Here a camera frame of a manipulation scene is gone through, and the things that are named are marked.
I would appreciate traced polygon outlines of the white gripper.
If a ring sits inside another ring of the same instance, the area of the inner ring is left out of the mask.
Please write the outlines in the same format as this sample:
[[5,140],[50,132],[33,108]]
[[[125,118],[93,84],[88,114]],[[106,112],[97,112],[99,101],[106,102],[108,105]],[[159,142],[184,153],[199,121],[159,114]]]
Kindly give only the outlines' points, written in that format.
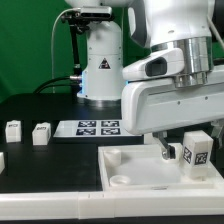
[[129,83],[122,93],[123,127],[131,134],[153,134],[165,160],[175,159],[166,130],[211,122],[211,136],[224,139],[224,69],[214,69],[204,85],[176,88],[171,78]]

